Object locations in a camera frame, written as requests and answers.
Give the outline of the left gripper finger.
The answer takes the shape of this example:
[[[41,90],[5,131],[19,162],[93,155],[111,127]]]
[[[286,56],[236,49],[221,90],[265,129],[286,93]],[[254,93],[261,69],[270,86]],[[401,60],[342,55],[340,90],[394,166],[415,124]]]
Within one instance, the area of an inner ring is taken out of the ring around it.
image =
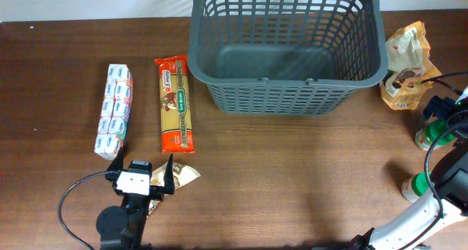
[[[167,166],[165,168],[164,174],[164,194],[174,194],[175,192],[175,182],[173,177],[173,155],[171,154]]]
[[[110,163],[107,171],[119,171],[123,170],[124,166],[124,147],[120,147],[115,159]]]

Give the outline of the green lid spice jar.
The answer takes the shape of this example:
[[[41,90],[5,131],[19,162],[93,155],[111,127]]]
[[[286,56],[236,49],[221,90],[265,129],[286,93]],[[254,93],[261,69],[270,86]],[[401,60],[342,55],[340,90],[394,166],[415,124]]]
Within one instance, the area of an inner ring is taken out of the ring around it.
[[[416,132],[415,144],[422,150],[427,151],[432,143],[447,129],[448,127],[442,119],[432,121],[429,125]],[[434,148],[438,149],[445,146],[451,143],[454,139],[455,137],[452,134],[447,134],[439,140]]]

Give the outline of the orange snack bag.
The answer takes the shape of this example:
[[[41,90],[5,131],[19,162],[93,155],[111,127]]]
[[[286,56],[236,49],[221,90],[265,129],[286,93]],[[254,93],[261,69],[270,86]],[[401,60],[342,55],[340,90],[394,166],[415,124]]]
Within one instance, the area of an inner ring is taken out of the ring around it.
[[[385,43],[388,73],[380,82],[382,100],[392,110],[414,110],[432,87],[429,78],[442,73],[431,63],[425,24],[398,29]]]

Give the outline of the green lid seasoning jar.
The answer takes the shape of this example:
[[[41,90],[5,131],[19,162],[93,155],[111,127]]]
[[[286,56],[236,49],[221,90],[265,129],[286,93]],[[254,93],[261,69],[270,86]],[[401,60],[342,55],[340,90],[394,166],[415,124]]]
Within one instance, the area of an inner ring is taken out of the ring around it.
[[[415,202],[429,190],[425,173],[418,173],[405,180],[401,185],[401,194],[410,201]]]

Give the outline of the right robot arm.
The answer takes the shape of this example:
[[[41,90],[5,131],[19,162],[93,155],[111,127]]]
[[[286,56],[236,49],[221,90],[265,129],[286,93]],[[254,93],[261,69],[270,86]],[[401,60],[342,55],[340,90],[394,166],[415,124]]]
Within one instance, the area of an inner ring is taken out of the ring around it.
[[[394,220],[355,236],[348,249],[414,249],[443,228],[467,219],[467,140],[429,171],[435,140],[427,151],[428,190]]]

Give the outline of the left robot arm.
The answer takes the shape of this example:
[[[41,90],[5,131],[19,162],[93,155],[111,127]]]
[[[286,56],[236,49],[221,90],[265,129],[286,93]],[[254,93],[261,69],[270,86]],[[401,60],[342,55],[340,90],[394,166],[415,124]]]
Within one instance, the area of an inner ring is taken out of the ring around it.
[[[163,201],[165,195],[176,189],[173,156],[166,163],[163,184],[157,186],[151,183],[150,162],[133,160],[125,170],[124,154],[125,149],[120,148],[105,173],[122,203],[107,207],[97,217],[101,249],[140,249],[150,202]]]

